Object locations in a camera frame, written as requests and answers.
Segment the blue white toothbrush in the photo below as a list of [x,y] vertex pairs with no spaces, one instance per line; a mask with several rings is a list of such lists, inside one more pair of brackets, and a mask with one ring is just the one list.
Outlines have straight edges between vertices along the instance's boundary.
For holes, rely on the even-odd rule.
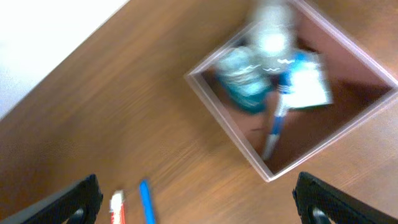
[[291,108],[291,101],[293,95],[293,84],[292,75],[297,70],[302,68],[302,63],[307,59],[306,53],[302,50],[296,51],[292,63],[288,66],[288,69],[279,75],[277,81],[277,92],[279,94],[279,100],[277,102],[276,109],[274,111],[274,121],[272,128],[266,140],[264,151],[261,155],[263,160],[268,160],[275,149],[275,145],[280,138],[284,118]]

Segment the teal mouthwash bottle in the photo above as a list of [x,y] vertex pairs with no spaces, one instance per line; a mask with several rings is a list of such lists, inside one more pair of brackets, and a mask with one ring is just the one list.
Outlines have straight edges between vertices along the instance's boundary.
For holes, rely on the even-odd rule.
[[221,86],[238,108],[252,114],[266,109],[271,83],[249,47],[229,48],[215,63],[215,69]]

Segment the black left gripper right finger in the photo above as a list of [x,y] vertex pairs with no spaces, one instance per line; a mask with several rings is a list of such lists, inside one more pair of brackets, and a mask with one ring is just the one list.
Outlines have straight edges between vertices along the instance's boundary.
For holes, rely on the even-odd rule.
[[308,172],[298,175],[292,192],[302,223],[393,223],[394,218]]

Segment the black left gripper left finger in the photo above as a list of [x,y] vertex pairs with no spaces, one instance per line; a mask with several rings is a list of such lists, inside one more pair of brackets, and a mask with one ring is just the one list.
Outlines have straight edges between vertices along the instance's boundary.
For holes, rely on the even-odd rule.
[[97,176],[84,179],[1,220],[3,224],[92,224],[100,211],[103,194]]

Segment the Colgate toothpaste tube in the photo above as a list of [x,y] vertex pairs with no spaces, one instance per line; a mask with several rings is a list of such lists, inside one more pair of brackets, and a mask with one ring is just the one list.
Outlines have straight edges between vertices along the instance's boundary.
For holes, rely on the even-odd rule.
[[117,190],[113,193],[110,203],[109,212],[111,214],[111,224],[125,224],[124,217],[124,192]]

